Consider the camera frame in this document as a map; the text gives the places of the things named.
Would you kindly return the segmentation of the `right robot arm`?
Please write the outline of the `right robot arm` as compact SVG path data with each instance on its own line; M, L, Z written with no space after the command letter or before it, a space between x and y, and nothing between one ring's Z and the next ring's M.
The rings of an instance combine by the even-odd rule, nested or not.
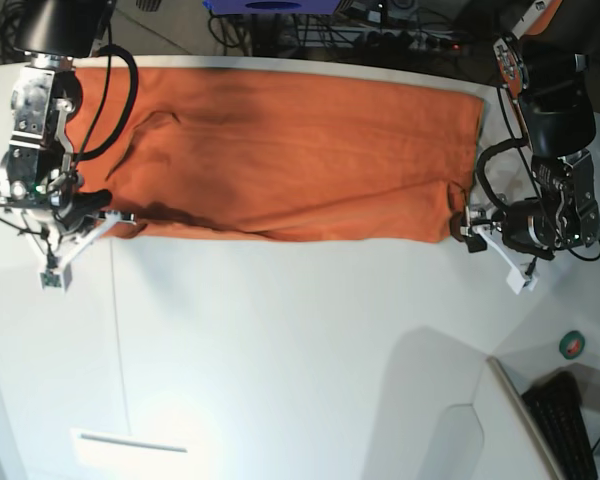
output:
M93 229L108 207L108 190L84 193L80 164L106 153L124 131L139 90L139 70L133 55L112 41L112 1L28 1L17 27L15 48L27 58L11 97L13 131L0 164L0 207L36 222L19 227L48 243L60 243ZM83 105L77 59L120 58L129 72L122 112L111 133L94 148L88 146L104 112L97 106L86 133L77 144L68 124Z

